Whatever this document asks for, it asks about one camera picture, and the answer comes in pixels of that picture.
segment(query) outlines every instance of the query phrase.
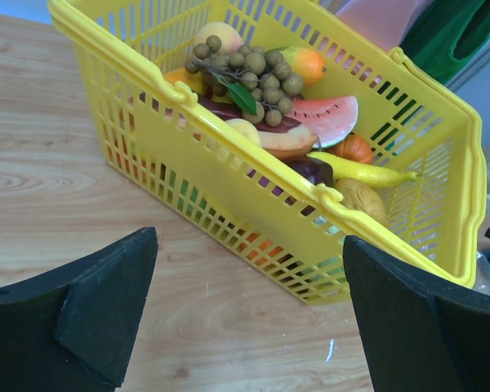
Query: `white mark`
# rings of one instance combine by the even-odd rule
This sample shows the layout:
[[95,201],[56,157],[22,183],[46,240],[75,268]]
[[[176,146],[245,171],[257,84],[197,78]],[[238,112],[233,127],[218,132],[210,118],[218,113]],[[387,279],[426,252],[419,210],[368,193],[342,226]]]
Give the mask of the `white mark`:
[[330,347],[328,348],[328,356],[327,359],[325,359],[325,362],[330,361],[330,358],[332,358],[332,353],[334,352],[334,339],[330,340]]

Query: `small orange pumpkin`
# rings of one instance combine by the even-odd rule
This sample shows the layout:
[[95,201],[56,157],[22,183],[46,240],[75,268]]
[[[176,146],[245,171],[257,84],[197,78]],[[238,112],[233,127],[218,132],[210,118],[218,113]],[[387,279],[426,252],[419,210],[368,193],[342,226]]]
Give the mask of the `small orange pumpkin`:
[[341,143],[328,148],[327,152],[361,163],[372,163],[374,159],[370,144],[358,135],[348,135]]

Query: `basket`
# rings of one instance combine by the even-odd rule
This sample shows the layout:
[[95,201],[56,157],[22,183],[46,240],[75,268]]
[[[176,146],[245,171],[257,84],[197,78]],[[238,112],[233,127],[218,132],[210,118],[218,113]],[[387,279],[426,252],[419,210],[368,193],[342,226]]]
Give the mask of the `basket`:
[[[297,298],[350,298],[342,264],[349,234],[474,284],[486,202],[481,119],[399,48],[384,53],[316,1],[50,0],[49,9],[73,41],[105,160]],[[236,135],[184,83],[164,81],[192,53],[196,32],[216,20],[252,45],[323,53],[323,82],[304,96],[356,96],[354,131],[369,140],[376,164],[422,174],[380,192],[388,227]]]

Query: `wooden table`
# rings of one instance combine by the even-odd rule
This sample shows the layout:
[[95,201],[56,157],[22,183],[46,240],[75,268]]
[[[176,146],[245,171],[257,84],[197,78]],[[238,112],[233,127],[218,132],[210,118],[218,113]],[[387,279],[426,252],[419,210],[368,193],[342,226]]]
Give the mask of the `wooden table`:
[[351,303],[303,305],[108,167],[68,39],[0,16],[0,286],[142,226],[160,251],[121,391],[372,390]]

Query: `pink object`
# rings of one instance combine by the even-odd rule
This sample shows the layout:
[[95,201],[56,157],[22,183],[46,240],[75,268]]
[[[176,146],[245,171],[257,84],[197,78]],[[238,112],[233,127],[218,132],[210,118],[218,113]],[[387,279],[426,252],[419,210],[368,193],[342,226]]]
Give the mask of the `pink object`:
[[336,16],[384,51],[398,47],[434,0],[349,0]]

